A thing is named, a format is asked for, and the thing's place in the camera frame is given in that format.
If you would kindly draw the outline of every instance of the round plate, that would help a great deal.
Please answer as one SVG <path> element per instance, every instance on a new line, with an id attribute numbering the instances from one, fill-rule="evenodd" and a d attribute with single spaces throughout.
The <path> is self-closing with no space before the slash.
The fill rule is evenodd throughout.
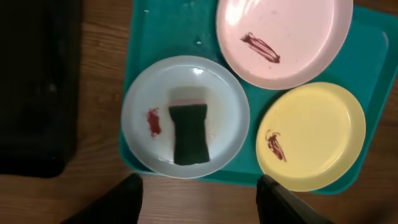
<path id="1" fill-rule="evenodd" d="M 352 15 L 353 0 L 219 1 L 218 42 L 247 82 L 271 90 L 293 88 L 332 62 Z"/>
<path id="2" fill-rule="evenodd" d="M 204 100 L 210 162 L 174 164 L 174 124 L 169 106 L 176 101 Z M 159 118 L 151 132 L 148 122 Z M 249 104 L 237 79 L 211 60 L 179 56 L 144 70 L 124 99 L 121 126 L 131 152 L 148 168 L 176 178 L 196 178 L 225 166 L 240 150 L 249 129 Z"/>
<path id="3" fill-rule="evenodd" d="M 293 191 L 325 187 L 355 162 L 365 138 L 357 99 L 331 83 L 287 92 L 266 113 L 257 134 L 262 171 Z"/>

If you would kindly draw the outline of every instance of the red stain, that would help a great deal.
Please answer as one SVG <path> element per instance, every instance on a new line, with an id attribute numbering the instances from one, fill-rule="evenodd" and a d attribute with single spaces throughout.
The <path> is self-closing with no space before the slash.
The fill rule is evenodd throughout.
<path id="1" fill-rule="evenodd" d="M 269 138 L 267 138 L 268 133 L 270 133 L 271 130 L 267 131 L 266 134 L 266 140 L 268 142 L 268 148 L 272 150 L 272 152 L 275 154 L 275 156 L 278 157 L 278 159 L 283 160 L 286 162 L 286 157 L 284 154 L 284 151 L 282 150 L 282 146 L 280 146 L 278 140 L 276 139 L 277 136 L 280 136 L 278 132 L 273 132 Z"/>
<path id="2" fill-rule="evenodd" d="M 156 135 L 159 135 L 162 130 L 159 126 L 159 116 L 157 110 L 159 108 L 149 109 L 147 112 L 147 121 L 149 123 L 150 135 L 155 139 Z"/>
<path id="3" fill-rule="evenodd" d="M 256 38 L 251 32 L 245 34 L 241 40 L 250 47 L 253 51 L 257 52 L 259 55 L 263 56 L 269 62 L 279 63 L 280 56 L 264 41 Z"/>

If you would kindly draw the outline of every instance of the tray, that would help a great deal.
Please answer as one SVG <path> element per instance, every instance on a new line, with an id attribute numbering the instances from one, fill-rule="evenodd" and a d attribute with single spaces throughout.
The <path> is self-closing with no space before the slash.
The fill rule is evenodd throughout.
<path id="1" fill-rule="evenodd" d="M 145 68 L 167 57 L 197 55 L 226 64 L 216 38 L 214 0 L 134 1 L 124 93 Z M 312 82 L 336 83 L 354 94 L 366 115 L 366 139 L 352 168 L 315 191 L 338 194 L 357 178 L 398 72 L 398 19 L 355 7 L 347 40 L 333 63 Z M 256 159 L 256 132 L 268 107 L 285 91 L 263 90 L 239 79 L 249 100 L 251 124 L 239 154 L 202 180 L 255 185 L 262 174 Z M 129 150 L 120 134 L 122 159 L 134 170 L 154 174 Z"/>

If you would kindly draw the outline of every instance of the yellow plate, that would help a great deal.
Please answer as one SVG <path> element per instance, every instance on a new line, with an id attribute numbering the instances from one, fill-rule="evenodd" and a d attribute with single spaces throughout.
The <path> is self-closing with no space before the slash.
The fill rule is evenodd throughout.
<path id="1" fill-rule="evenodd" d="M 289 190 L 320 189 L 354 164 L 365 130 L 363 109 L 349 91 L 307 84 L 271 106 L 257 134 L 257 159 L 265 174 Z"/>

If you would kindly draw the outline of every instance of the brown wood grain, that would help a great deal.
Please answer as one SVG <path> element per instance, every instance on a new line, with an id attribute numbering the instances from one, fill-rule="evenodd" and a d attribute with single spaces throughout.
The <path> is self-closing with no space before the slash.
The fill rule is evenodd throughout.
<path id="1" fill-rule="evenodd" d="M 84 0 L 78 152 L 54 179 L 0 175 L 0 223 L 59 223 L 131 172 L 118 152 L 131 0 Z M 397 0 L 357 0 L 398 15 Z M 336 223 L 398 223 L 398 83 L 363 170 L 337 196 L 299 194 Z M 258 223 L 251 187 L 144 176 L 139 223 Z"/>

